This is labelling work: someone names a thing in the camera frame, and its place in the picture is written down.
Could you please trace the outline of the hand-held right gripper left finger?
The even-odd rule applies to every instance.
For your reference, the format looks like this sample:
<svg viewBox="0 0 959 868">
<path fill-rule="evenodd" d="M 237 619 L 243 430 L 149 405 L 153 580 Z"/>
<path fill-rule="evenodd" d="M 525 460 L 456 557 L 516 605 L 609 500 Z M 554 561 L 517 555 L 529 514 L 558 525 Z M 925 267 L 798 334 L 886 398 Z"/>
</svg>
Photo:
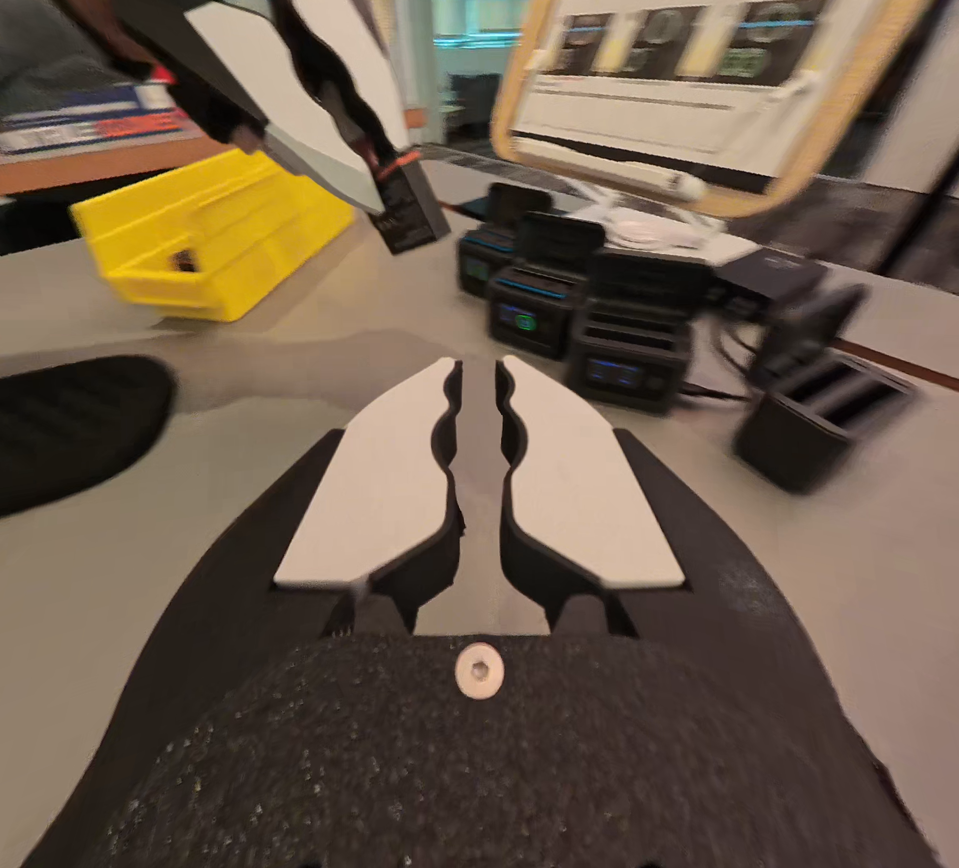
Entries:
<svg viewBox="0 0 959 868">
<path fill-rule="evenodd" d="M 372 587 L 456 528 L 451 463 L 461 406 L 462 362 L 441 357 L 360 410 L 275 571 L 275 587 Z"/>
</svg>

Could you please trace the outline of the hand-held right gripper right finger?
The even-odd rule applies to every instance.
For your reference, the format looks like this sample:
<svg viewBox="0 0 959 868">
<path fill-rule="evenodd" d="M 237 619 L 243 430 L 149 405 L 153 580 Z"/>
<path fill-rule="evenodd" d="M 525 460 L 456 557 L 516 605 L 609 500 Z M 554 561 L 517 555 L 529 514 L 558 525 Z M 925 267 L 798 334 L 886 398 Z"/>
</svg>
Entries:
<svg viewBox="0 0 959 868">
<path fill-rule="evenodd" d="M 505 506 L 519 535 L 600 589 L 680 587 L 685 574 L 610 422 L 515 355 L 496 375 Z"/>
</svg>

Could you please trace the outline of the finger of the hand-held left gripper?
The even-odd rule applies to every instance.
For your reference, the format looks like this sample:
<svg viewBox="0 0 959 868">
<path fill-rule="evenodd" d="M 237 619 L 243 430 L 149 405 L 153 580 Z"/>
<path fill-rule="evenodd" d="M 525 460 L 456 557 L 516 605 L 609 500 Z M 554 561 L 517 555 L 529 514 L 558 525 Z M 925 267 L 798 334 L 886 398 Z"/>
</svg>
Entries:
<svg viewBox="0 0 959 868">
<path fill-rule="evenodd" d="M 215 0 L 186 11 L 186 22 L 259 116 L 261 145 L 274 161 L 368 214 L 382 213 L 366 146 L 346 141 L 333 111 L 308 91 L 297 69 L 290 0 L 260 1 L 269 14 L 251 1 Z"/>
<path fill-rule="evenodd" d="M 415 159 L 390 58 L 354 0 L 290 0 L 290 45 L 308 91 L 348 143 L 366 146 L 370 167 Z"/>
</svg>

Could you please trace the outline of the black battery charger case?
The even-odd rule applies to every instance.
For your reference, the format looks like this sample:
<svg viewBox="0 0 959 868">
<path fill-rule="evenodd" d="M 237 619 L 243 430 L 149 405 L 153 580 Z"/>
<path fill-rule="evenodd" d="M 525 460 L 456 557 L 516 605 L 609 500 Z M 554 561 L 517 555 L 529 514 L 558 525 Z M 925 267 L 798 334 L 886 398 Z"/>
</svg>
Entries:
<svg viewBox="0 0 959 868">
<path fill-rule="evenodd" d="M 458 242 L 459 286 L 464 293 L 485 299 L 488 282 L 513 261 L 524 217 L 554 212 L 554 196 L 539 188 L 493 182 L 482 198 L 463 203 L 461 212 L 478 219 L 478 224 Z"/>
<path fill-rule="evenodd" d="M 605 241 L 601 223 L 545 213 L 522 218 L 510 262 L 485 287 L 489 336 L 562 359 L 570 323 L 585 299 L 591 258 Z"/>
<path fill-rule="evenodd" d="M 758 394 L 734 454 L 790 494 L 820 488 L 918 398 L 904 379 L 833 347 L 870 289 L 847 285 L 772 317 L 746 371 Z"/>
<path fill-rule="evenodd" d="M 704 261 L 595 252 L 570 321 L 567 387 L 597 402 L 668 413 L 686 382 L 693 323 L 712 282 Z"/>
</svg>

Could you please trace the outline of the yellow plastic bin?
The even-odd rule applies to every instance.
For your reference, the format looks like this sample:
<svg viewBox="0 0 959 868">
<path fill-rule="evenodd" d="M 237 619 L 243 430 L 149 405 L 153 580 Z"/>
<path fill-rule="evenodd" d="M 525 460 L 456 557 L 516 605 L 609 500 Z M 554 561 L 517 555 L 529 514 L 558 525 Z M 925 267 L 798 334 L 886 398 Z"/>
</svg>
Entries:
<svg viewBox="0 0 959 868">
<path fill-rule="evenodd" d="M 354 209 L 239 150 L 71 207 L 101 278 L 163 318 L 233 323 L 351 225 Z"/>
</svg>

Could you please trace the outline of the black battery orange stripe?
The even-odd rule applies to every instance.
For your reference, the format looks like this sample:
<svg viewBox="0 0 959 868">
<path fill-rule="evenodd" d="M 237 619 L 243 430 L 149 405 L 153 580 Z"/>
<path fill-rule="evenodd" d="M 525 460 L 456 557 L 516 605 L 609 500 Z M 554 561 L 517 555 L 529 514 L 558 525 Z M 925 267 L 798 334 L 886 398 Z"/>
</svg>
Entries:
<svg viewBox="0 0 959 868">
<path fill-rule="evenodd" d="M 393 256 L 439 242 L 451 234 L 444 211 L 422 166 L 422 155 L 412 148 L 374 171 L 384 209 L 371 216 Z"/>
</svg>

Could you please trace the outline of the wooden instruction board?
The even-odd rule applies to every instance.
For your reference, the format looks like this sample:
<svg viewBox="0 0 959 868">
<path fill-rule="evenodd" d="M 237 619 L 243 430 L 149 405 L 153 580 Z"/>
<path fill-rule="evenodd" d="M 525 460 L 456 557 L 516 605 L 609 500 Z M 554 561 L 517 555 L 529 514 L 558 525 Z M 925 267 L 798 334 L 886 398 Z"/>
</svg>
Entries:
<svg viewBox="0 0 959 868">
<path fill-rule="evenodd" d="M 493 146 L 556 176 L 511 138 L 673 168 L 709 192 L 669 204 L 764 213 L 818 175 L 929 1 L 530 0 Z"/>
</svg>

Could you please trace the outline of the wooden work table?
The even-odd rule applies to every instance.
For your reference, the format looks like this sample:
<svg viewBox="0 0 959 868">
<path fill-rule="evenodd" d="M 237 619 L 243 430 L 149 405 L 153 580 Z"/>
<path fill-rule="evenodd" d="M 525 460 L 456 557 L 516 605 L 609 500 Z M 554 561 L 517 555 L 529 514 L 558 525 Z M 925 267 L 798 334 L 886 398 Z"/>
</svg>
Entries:
<svg viewBox="0 0 959 868">
<path fill-rule="evenodd" d="M 200 132 L 103 143 L 78 153 L 2 155 L 1 196 L 170 170 L 227 151 Z"/>
</svg>

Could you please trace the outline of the white base mat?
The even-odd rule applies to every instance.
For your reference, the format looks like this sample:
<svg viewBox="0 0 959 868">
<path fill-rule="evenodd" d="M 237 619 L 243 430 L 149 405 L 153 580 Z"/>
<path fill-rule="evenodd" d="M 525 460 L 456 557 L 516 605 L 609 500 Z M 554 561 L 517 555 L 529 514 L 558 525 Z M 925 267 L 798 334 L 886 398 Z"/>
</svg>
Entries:
<svg viewBox="0 0 959 868">
<path fill-rule="evenodd" d="M 571 217 L 601 225 L 609 249 L 698 260 L 717 268 L 760 248 L 731 234 L 721 219 L 586 182 L 570 184 L 586 201 Z"/>
</svg>

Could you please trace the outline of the black charging hub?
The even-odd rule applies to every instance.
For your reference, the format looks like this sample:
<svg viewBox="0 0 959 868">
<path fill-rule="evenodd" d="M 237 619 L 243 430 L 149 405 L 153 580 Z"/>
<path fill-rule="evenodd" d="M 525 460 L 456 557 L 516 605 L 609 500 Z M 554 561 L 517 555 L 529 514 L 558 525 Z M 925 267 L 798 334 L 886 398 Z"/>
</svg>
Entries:
<svg viewBox="0 0 959 868">
<path fill-rule="evenodd" d="M 759 248 L 714 270 L 713 304 L 727 318 L 760 323 L 810 296 L 828 273 L 818 261 Z"/>
</svg>

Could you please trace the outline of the white clip bar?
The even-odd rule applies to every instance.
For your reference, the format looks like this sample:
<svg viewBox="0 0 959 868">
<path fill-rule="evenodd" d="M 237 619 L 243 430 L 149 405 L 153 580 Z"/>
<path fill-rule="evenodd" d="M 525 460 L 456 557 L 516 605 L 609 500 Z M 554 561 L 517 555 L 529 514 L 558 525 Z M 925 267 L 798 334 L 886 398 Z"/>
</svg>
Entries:
<svg viewBox="0 0 959 868">
<path fill-rule="evenodd" d="M 709 192 L 703 179 L 656 164 L 603 158 L 524 135 L 513 136 L 511 148 L 564 179 L 589 182 L 636 197 L 691 204 L 700 203 Z"/>
</svg>

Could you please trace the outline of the black honeycomb cushion pad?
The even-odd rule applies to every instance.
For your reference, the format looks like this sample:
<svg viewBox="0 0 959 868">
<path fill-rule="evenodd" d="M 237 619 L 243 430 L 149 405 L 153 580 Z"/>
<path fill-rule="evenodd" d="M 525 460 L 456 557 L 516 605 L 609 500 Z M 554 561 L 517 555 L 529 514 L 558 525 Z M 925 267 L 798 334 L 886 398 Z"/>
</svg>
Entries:
<svg viewBox="0 0 959 868">
<path fill-rule="evenodd" d="M 114 478 L 159 440 L 178 382 L 146 356 L 113 355 L 1 379 L 1 517 Z"/>
</svg>

